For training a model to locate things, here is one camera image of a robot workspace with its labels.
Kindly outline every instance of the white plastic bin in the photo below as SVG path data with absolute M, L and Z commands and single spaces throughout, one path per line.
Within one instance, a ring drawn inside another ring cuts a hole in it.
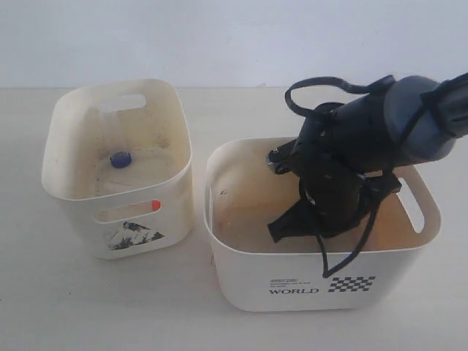
M 414 167 L 396 170 L 417 201 L 423 229 L 414 229 L 399 196 L 391 195 L 361 254 L 324 279 L 316 238 L 275 244 L 266 226 L 298 200 L 297 177 L 274 175 L 265 163 L 271 149 L 289 140 L 237 140 L 208 160 L 205 223 L 223 294 L 251 312 L 353 309 L 379 301 L 439 232 L 439 211 L 429 191 Z M 365 222 L 326 241 L 330 267 L 354 249 Z
M 114 109 L 132 155 L 127 167 L 110 165 L 106 136 L 112 125 L 99 113 L 103 102 Z M 189 233 L 191 162 L 184 111 L 169 83 L 149 79 L 85 86 L 55 106 L 42 185 L 87 251 L 114 259 L 173 245 Z

